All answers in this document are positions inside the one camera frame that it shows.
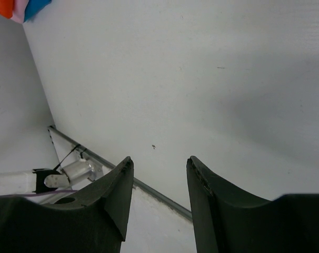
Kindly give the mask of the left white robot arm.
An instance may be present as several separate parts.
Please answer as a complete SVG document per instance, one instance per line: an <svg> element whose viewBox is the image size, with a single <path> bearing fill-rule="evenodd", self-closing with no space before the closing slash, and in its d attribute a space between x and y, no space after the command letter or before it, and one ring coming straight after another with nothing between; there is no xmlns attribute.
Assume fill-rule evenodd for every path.
<svg viewBox="0 0 319 253"><path fill-rule="evenodd" d="M71 186L67 175L52 169L0 173L0 196L33 196Z"/></svg>

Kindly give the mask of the orange t shirt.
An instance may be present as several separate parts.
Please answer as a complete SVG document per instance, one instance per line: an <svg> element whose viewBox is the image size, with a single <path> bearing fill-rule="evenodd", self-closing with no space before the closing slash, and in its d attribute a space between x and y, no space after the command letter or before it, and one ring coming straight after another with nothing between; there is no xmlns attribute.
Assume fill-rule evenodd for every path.
<svg viewBox="0 0 319 253"><path fill-rule="evenodd" d="M14 0L0 0L0 15L7 19L12 18L14 7Z"/></svg>

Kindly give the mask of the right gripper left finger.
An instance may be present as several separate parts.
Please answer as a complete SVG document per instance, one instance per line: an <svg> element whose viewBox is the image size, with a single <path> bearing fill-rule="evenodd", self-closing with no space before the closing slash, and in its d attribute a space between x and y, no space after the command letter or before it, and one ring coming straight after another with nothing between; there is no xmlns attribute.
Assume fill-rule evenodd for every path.
<svg viewBox="0 0 319 253"><path fill-rule="evenodd" d="M0 252L119 252L133 180L134 164L126 157L107 175L54 204L0 198Z"/></svg>

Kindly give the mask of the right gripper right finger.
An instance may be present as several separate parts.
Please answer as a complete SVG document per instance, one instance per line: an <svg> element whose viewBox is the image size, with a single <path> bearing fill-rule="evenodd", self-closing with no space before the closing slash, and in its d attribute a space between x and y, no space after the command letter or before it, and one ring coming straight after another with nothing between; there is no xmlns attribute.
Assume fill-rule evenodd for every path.
<svg viewBox="0 0 319 253"><path fill-rule="evenodd" d="M269 201L215 174L195 156L186 172L198 252L319 252L319 194Z"/></svg>

